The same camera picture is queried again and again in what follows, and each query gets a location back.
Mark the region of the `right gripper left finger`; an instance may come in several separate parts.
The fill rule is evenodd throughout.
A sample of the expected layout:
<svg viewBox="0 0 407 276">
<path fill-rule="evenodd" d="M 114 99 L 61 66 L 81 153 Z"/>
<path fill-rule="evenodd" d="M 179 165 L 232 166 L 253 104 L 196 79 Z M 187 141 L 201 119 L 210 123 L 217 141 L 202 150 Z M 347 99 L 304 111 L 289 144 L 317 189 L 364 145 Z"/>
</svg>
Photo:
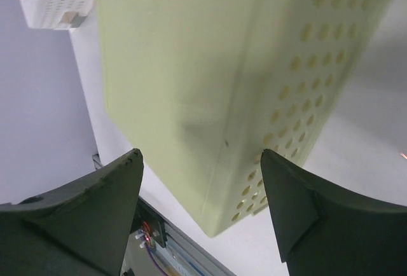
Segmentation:
<svg viewBox="0 0 407 276">
<path fill-rule="evenodd" d="M 19 204 L 1 206 L 2 275 L 119 275 L 141 187 L 133 149 Z"/>
</svg>

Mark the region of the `green perforated basket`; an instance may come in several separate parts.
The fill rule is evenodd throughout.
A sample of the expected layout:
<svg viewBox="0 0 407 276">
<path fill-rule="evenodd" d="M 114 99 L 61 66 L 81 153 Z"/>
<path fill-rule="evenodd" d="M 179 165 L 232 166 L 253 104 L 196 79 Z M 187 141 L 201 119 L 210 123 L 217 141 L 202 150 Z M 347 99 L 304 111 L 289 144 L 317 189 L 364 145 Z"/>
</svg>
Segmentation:
<svg viewBox="0 0 407 276">
<path fill-rule="evenodd" d="M 390 0 L 96 0 L 106 112 L 209 237 L 303 165 Z"/>
</svg>

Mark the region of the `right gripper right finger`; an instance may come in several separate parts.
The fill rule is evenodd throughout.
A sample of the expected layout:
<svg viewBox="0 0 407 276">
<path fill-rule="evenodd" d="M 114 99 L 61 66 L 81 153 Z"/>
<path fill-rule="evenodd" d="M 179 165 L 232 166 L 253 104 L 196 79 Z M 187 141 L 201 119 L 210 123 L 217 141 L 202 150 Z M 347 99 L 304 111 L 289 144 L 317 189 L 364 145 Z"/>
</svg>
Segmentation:
<svg viewBox="0 0 407 276">
<path fill-rule="evenodd" d="M 350 191 L 270 149 L 260 164 L 290 275 L 406 274 L 406 207 Z"/>
</svg>

